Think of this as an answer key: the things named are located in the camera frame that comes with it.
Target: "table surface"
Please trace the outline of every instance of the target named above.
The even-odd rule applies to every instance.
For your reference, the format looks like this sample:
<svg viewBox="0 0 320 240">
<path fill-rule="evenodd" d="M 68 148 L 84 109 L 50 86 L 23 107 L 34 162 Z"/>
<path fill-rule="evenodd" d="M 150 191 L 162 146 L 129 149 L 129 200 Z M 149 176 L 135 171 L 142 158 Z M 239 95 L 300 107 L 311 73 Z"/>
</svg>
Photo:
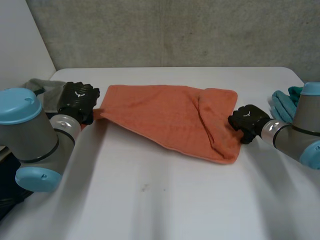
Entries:
<svg viewBox="0 0 320 240">
<path fill-rule="evenodd" d="M 51 80 L 231 89 L 236 108 L 269 113 L 302 81 L 283 67 L 78 68 Z M 167 150 L 106 120 L 86 127 L 54 193 L 35 193 L 0 224 L 1 240 L 315 240 L 320 172 L 255 139 L 219 165 Z"/>
</svg>

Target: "orange towel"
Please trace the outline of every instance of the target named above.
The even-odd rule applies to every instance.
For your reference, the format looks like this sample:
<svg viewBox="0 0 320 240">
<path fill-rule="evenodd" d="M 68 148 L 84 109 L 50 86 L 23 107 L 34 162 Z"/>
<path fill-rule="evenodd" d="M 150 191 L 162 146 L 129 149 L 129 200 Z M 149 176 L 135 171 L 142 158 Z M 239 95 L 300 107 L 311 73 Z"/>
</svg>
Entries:
<svg viewBox="0 0 320 240">
<path fill-rule="evenodd" d="M 234 91 L 216 88 L 112 85 L 95 116 L 167 149 L 232 164 L 241 145 L 241 133 L 228 123 L 237 97 Z"/>
</svg>

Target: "gray wall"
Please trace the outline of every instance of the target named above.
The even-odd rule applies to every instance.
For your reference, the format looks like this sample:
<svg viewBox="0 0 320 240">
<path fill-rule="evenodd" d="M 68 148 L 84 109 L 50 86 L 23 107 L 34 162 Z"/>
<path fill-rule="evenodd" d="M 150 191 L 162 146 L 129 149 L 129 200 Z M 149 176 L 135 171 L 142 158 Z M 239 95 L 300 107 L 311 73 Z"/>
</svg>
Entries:
<svg viewBox="0 0 320 240">
<path fill-rule="evenodd" d="M 320 0 L 27 0 L 57 69 L 282 66 L 320 81 Z"/>
</svg>

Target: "dark stain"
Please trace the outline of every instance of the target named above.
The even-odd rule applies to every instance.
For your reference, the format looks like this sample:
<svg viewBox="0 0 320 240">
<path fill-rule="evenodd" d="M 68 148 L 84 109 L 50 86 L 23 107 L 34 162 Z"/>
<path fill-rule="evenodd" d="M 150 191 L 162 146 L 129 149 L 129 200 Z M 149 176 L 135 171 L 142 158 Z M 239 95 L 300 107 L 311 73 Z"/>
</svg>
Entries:
<svg viewBox="0 0 320 240">
<path fill-rule="evenodd" d="M 141 192 L 144 193 L 144 192 L 146 192 L 146 191 L 148 191 L 148 190 L 149 190 L 149 184 L 145 184 L 145 185 L 143 186 L 143 188 L 141 189 Z"/>
</svg>

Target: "gray cloth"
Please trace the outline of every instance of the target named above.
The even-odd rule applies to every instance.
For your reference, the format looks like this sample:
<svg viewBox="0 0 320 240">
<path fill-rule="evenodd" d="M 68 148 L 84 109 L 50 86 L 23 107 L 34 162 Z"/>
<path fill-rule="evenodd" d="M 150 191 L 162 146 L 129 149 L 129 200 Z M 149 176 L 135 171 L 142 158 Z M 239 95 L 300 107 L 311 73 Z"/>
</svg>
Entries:
<svg viewBox="0 0 320 240">
<path fill-rule="evenodd" d="M 37 98 L 41 101 L 44 111 L 46 113 L 56 113 L 57 103 L 65 84 L 66 83 L 63 81 L 49 81 L 33 78 L 21 87 L 30 89 L 35 93 L 42 92 L 37 95 Z"/>
</svg>

